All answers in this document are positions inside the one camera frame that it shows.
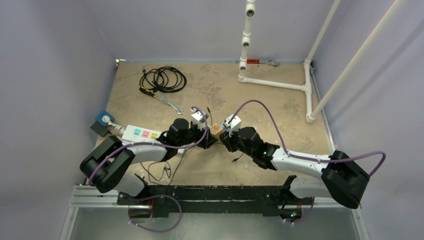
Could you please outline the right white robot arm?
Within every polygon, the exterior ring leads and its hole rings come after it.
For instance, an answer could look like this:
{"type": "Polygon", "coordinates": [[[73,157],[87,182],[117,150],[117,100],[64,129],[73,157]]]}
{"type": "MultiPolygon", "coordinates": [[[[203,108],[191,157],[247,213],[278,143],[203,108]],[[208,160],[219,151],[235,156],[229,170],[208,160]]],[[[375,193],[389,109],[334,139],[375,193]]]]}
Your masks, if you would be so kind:
{"type": "Polygon", "coordinates": [[[348,161],[342,151],[332,155],[284,151],[279,145],[263,141],[253,127],[225,131],[219,138],[229,152],[243,152],[262,169],[303,174],[281,189],[280,196],[288,204],[303,198],[332,198],[344,207],[357,209],[370,180],[370,175],[354,161],[348,161]]]}

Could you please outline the beige dragon cube socket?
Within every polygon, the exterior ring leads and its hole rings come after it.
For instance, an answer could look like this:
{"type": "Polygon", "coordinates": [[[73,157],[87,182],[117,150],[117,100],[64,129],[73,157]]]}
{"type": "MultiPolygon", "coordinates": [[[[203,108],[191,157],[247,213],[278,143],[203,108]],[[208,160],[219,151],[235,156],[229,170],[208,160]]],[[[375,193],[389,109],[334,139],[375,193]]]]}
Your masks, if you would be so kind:
{"type": "Polygon", "coordinates": [[[217,139],[220,137],[221,134],[223,134],[225,132],[224,128],[218,123],[214,123],[209,128],[209,131],[210,131],[211,135],[214,136],[217,139]]]}

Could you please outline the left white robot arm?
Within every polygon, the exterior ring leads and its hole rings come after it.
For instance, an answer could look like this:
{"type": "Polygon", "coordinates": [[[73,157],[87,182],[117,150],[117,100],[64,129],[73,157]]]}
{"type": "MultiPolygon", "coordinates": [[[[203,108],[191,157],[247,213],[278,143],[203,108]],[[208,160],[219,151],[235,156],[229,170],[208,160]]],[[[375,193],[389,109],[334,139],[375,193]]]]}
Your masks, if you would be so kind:
{"type": "Polygon", "coordinates": [[[79,169],[100,193],[116,190],[142,205],[150,197],[150,186],[141,176],[127,172],[130,165],[165,162],[180,149],[207,149],[216,141],[209,127],[178,118],[152,141],[125,144],[116,136],[107,137],[81,162],[79,169]]]}

